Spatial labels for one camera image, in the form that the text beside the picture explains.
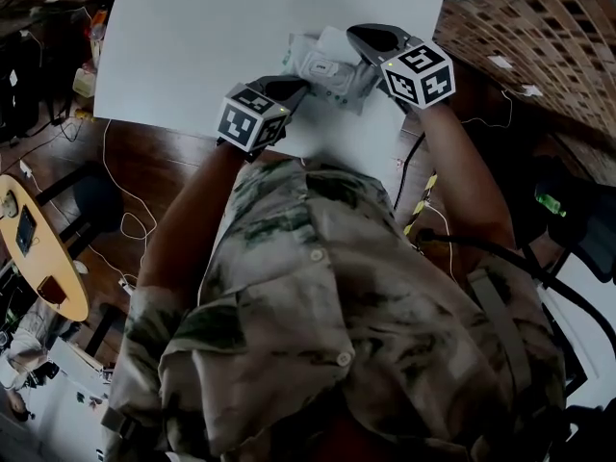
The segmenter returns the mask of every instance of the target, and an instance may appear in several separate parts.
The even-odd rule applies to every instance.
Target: round wooden table
[[[0,219],[0,233],[19,272],[35,292],[46,277],[53,276],[66,294],[66,299],[60,305],[45,301],[47,305],[69,320],[84,321],[90,310],[88,297],[66,246],[36,199],[19,180],[4,174],[0,176],[0,198],[4,198],[8,191],[13,192],[19,213],[15,218]],[[24,205],[37,225],[33,244],[25,256],[16,242],[17,225]]]

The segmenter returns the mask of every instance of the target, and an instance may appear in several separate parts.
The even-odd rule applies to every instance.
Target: camouflage shirt
[[[140,429],[108,431],[107,460],[298,460],[340,404],[402,452],[438,460],[484,460],[511,425],[494,325],[411,247],[378,181],[255,167],[220,234],[199,306],[186,312],[165,289],[133,294],[110,406]],[[562,362],[532,281],[482,265],[498,277],[537,397],[562,407]]]

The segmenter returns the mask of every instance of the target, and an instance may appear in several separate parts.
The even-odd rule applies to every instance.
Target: green object
[[[287,63],[289,62],[289,60],[291,59],[291,49],[289,51],[287,51],[287,55],[285,56],[285,58],[282,60],[282,64],[284,66],[287,65]]]
[[[561,210],[560,202],[551,195],[547,193],[535,194],[535,199],[555,216],[561,216],[562,218],[567,216],[567,212]]]

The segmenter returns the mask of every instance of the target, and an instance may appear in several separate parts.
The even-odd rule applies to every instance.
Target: strap
[[[130,440],[135,431],[140,427],[139,423],[135,420],[127,418],[111,407],[107,408],[100,423],[107,429],[117,433],[124,440]]]
[[[484,313],[494,325],[509,360],[516,394],[521,394],[532,382],[530,364],[520,331],[516,327],[499,292],[484,269],[469,274],[469,283],[475,291]]]

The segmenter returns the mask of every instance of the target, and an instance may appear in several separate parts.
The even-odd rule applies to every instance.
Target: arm
[[[455,113],[440,103],[419,111],[419,116],[452,233],[513,247],[511,216],[501,190]],[[465,272],[483,256],[473,248],[459,250]]]
[[[170,289],[186,300],[196,296],[243,164],[244,155],[236,147],[224,143],[216,148],[160,222],[143,259],[138,286]]]

